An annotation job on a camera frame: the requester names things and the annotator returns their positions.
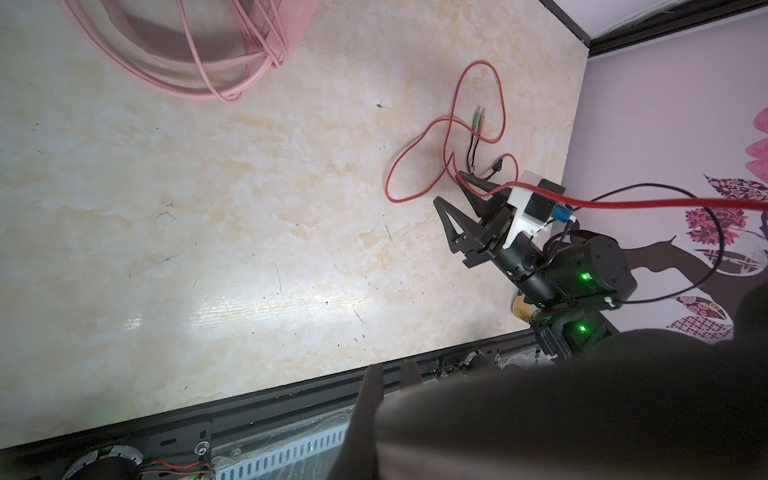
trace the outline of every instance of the marble table surface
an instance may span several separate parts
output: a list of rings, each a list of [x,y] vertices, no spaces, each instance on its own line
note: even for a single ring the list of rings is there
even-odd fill
[[[124,76],[54,0],[2,0],[0,39],[0,448],[526,328],[448,249],[458,188],[383,182],[479,58],[508,123],[478,167],[560,180],[588,52],[538,0],[322,0],[235,105]],[[465,86],[494,135],[493,77]],[[437,130],[395,195],[440,171]]]

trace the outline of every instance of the robotic arm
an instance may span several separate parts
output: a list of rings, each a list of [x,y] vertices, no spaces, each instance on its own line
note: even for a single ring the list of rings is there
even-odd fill
[[[486,192],[499,187],[464,172],[459,175]],[[562,186],[529,171],[521,181],[557,194],[565,192]],[[637,282],[615,239],[573,230],[571,235],[583,242],[542,252],[533,237],[553,221],[567,222],[569,229],[575,220],[569,207],[517,187],[483,200],[459,185],[480,221],[445,199],[435,198],[451,251],[464,253],[468,268],[492,261],[525,294],[527,302],[540,308],[531,328],[545,354],[564,361],[617,333],[599,312],[617,309],[635,291]]]

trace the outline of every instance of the metal screw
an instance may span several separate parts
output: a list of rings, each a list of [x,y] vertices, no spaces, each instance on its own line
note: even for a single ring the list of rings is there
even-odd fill
[[[195,455],[205,455],[205,453],[208,451],[209,448],[210,448],[210,443],[200,442],[194,448]]]

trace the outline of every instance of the pink flower decal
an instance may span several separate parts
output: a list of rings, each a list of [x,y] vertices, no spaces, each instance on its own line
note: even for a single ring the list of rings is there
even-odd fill
[[[768,184],[768,157],[747,162],[746,169],[752,172],[755,177]]]
[[[750,157],[755,157],[758,160],[768,160],[768,138],[751,144],[746,148],[745,152]]]
[[[720,221],[720,225],[725,233],[725,244],[731,245],[739,234],[730,231],[731,228],[743,229],[746,227],[746,216],[744,210],[735,208],[715,208],[713,209],[715,217]],[[685,220],[688,222],[688,236],[694,242],[704,245],[717,245],[717,228],[715,223],[703,208],[689,210],[685,213]]]
[[[768,108],[765,108],[757,114],[752,125],[754,125],[757,130],[768,134]]]

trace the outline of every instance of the blue connector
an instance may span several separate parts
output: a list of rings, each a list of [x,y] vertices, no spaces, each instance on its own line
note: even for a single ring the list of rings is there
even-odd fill
[[[554,210],[552,211],[552,218],[554,218],[558,222],[565,223],[571,219],[572,213],[573,213],[573,210],[571,210],[570,208],[566,207],[563,204],[557,204],[554,206]]]

